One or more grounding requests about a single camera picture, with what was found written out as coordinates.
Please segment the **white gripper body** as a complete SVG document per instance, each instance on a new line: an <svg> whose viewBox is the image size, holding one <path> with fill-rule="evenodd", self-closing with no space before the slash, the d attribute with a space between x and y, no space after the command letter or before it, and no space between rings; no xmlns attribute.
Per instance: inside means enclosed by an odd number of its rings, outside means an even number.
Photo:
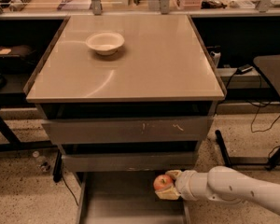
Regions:
<svg viewBox="0 0 280 224"><path fill-rule="evenodd" d="M196 174L196 171L184 171L177 177L175 181L176 190L186 201L197 201L197 198L194 197L190 188L190 180L194 174Z"/></svg>

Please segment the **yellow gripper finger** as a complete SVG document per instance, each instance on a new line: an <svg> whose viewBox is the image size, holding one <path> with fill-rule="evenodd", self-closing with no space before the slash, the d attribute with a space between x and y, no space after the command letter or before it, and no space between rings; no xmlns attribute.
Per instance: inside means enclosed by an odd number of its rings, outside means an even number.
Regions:
<svg viewBox="0 0 280 224"><path fill-rule="evenodd" d="M169 170L165 172L168 176L170 176L173 180L177 180L179 176L181 176L181 170Z"/></svg>
<svg viewBox="0 0 280 224"><path fill-rule="evenodd" d="M156 190L155 193L161 200L175 201L178 200L180 197L179 192L173 184L163 189Z"/></svg>

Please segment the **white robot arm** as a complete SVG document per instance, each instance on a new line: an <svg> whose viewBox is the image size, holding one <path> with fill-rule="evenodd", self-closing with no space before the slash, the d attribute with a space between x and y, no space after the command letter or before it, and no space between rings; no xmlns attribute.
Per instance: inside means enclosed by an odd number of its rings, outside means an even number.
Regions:
<svg viewBox="0 0 280 224"><path fill-rule="evenodd" d="M216 166L208 173L170 170L158 175L153 188L162 200L208 200L215 203L256 203L280 216L280 184L258 180L232 168Z"/></svg>

